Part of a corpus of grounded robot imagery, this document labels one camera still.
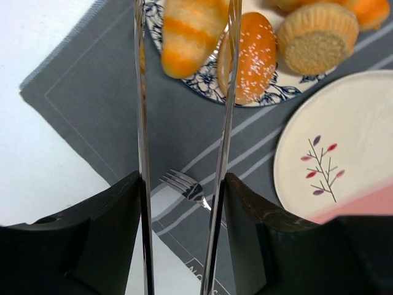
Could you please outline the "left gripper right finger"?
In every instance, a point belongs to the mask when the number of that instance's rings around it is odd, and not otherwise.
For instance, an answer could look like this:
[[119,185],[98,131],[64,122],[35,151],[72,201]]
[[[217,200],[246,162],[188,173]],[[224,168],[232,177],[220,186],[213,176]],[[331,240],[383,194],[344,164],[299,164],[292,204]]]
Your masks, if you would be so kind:
[[225,176],[237,294],[391,294],[392,218],[339,216],[319,225]]

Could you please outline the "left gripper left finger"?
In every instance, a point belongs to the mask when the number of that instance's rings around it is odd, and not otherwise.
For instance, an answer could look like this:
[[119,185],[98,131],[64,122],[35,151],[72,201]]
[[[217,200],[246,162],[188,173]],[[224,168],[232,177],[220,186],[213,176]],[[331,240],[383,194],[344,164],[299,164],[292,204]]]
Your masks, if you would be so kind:
[[1,228],[2,294],[124,294],[138,231],[140,178],[32,224]]

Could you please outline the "metal tongs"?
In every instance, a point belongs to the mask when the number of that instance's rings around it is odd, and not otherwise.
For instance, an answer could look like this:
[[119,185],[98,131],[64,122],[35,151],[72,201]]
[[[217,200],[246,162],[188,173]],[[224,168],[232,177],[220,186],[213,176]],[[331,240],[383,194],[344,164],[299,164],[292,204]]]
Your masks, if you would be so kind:
[[209,61],[185,81],[168,77],[161,68],[163,1],[146,1],[146,86],[152,222],[155,233],[184,261],[204,259],[208,212],[159,181],[169,169],[199,180],[208,194],[215,178],[224,102],[209,81],[216,64]]

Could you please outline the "sesame bun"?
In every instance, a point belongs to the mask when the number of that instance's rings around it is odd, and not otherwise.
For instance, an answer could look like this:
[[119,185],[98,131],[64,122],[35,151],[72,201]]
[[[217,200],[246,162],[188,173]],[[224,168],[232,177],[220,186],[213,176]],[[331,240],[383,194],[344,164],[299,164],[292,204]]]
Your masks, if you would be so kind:
[[236,104],[256,102],[276,70],[276,35],[268,19],[258,12],[241,17]]

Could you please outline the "striped croissant bread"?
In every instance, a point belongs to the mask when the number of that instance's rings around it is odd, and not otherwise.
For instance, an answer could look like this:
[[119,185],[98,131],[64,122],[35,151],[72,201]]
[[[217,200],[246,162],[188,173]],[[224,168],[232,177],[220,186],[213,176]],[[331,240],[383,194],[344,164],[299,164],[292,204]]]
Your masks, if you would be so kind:
[[229,1],[165,1],[161,65],[183,79],[197,72],[216,48],[228,22]]

